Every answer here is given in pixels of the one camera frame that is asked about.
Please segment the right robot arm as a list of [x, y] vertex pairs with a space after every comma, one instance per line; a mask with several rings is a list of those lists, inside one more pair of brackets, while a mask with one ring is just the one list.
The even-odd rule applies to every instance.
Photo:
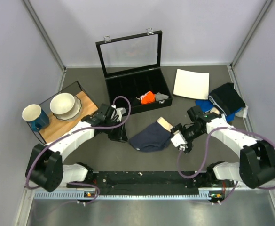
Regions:
[[229, 125], [225, 118], [215, 112], [203, 112], [201, 107], [188, 109], [192, 121], [190, 127], [177, 124], [171, 128], [172, 144], [180, 153], [189, 153], [192, 142], [207, 134], [205, 144], [210, 137], [221, 141], [239, 158], [239, 162], [220, 161], [211, 164], [206, 170], [206, 181], [218, 186], [223, 180], [243, 182], [251, 189], [263, 189], [263, 185], [275, 179], [275, 145], [270, 140], [253, 132]]

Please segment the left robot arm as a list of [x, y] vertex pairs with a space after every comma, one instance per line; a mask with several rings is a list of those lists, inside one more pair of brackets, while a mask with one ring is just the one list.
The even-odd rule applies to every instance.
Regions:
[[97, 111], [84, 116], [73, 129], [56, 141], [35, 145], [25, 173], [27, 188], [33, 188], [28, 184], [30, 181], [37, 188], [41, 187], [48, 192], [73, 182], [90, 186], [94, 179], [91, 167], [80, 162], [73, 165], [65, 165], [63, 162], [84, 142], [100, 133], [107, 134], [110, 140], [125, 141], [121, 133], [124, 131], [122, 117], [126, 112], [123, 107], [102, 104]]

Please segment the navy underwear with cream waistband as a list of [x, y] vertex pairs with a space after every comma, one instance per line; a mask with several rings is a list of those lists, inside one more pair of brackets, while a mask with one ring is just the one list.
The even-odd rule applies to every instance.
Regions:
[[167, 148], [171, 142], [172, 128], [172, 124], [163, 117], [160, 117], [156, 122], [150, 124], [144, 130], [130, 138], [128, 143], [134, 149], [144, 153], [162, 151]]

